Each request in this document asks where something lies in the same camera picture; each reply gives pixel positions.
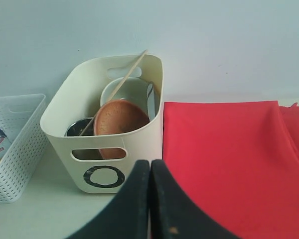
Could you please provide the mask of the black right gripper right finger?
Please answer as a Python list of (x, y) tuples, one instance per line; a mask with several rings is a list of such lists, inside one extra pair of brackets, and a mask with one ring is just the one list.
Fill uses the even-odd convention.
[(181, 189), (163, 160), (150, 166), (152, 239), (237, 239), (204, 213)]

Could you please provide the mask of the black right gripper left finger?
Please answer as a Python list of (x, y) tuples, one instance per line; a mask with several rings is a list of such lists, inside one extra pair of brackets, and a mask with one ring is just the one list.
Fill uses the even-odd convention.
[(150, 164), (138, 160), (122, 188), (71, 239), (146, 239), (148, 237), (148, 185)]

